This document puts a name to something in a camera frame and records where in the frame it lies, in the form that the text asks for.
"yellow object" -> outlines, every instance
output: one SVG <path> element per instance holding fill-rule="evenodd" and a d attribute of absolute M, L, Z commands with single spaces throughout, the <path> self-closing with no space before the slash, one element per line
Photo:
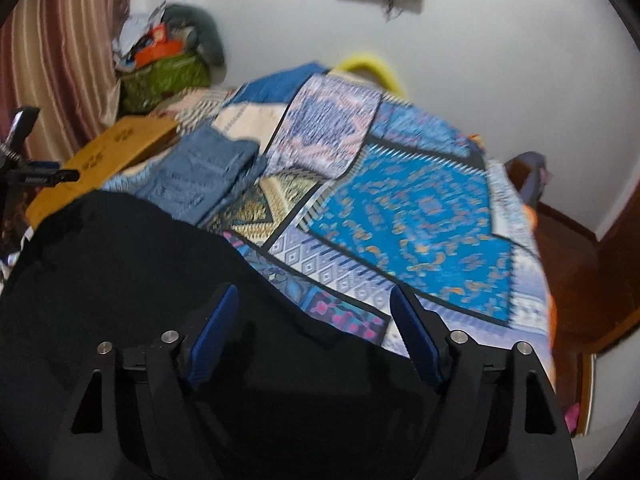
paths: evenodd
<path fill-rule="evenodd" d="M 355 72 L 356 70 L 367 70 L 380 81 L 380 86 L 398 97 L 406 98 L 400 83 L 391 69 L 382 61 L 371 54 L 359 54 L 345 59 L 337 67 L 338 70 Z"/>
<path fill-rule="evenodd" d="M 531 232 L 533 233 L 538 227 L 538 214 L 536 213 L 535 209 L 526 204 L 524 204 L 522 208 L 524 209 L 524 215 L 527 217 L 527 220 L 529 221 L 529 225 L 531 227 Z"/>
<path fill-rule="evenodd" d="M 165 118 L 124 117 L 119 120 L 64 165 L 65 169 L 80 172 L 77 182 L 47 187 L 31 202 L 26 212 L 31 227 L 35 229 L 50 214 L 163 149 L 174 137 L 177 125 Z"/>
<path fill-rule="evenodd" d="M 486 143 L 480 134 L 471 134 L 469 139 L 475 142 L 483 152 L 486 150 Z"/>

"black fabric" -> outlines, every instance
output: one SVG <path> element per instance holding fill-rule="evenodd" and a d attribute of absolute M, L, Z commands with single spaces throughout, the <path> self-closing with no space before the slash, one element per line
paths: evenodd
<path fill-rule="evenodd" d="M 238 287 L 238 321 L 189 402 L 225 476 L 408 476 L 437 397 L 407 359 L 309 318 L 224 238 L 100 191 L 40 225 L 0 297 L 0 425 L 15 446 L 43 471 L 98 343 L 148 343 L 222 282 Z"/>

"blue folded cloth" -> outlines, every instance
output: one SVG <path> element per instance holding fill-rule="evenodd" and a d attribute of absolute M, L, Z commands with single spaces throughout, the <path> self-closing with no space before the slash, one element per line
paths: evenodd
<path fill-rule="evenodd" d="M 259 148 L 254 140 L 231 140 L 203 123 L 146 172 L 147 182 L 120 189 L 130 189 L 176 220 L 203 226 L 264 172 Z"/>
<path fill-rule="evenodd" d="M 103 191 L 120 192 L 134 194 L 136 190 L 146 184 L 156 167 L 162 160 L 153 160 L 149 162 L 142 170 L 133 174 L 118 173 L 112 176 L 107 182 L 102 184 Z"/>
<path fill-rule="evenodd" d="M 327 67 L 315 62 L 276 72 L 242 86 L 227 105 L 239 103 L 289 104 L 307 79 L 313 74 L 327 72 L 329 72 Z"/>

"green bag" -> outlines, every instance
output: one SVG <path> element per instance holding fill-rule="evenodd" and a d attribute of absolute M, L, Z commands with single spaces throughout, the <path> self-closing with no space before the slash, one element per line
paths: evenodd
<path fill-rule="evenodd" d="M 192 53 L 165 57 L 120 77 L 120 114 L 148 114 L 163 100 L 189 87 L 209 87 L 209 67 Z"/>

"yellow wooden board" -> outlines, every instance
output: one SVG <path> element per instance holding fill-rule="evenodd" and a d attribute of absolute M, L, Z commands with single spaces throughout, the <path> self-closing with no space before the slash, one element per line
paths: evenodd
<path fill-rule="evenodd" d="M 43 189 L 31 203 L 26 212 L 31 226 L 35 229 L 50 214 L 157 153 L 173 138 L 177 125 L 167 118 L 132 116 L 119 120 L 64 165 L 65 169 L 80 172 L 77 182 Z"/>

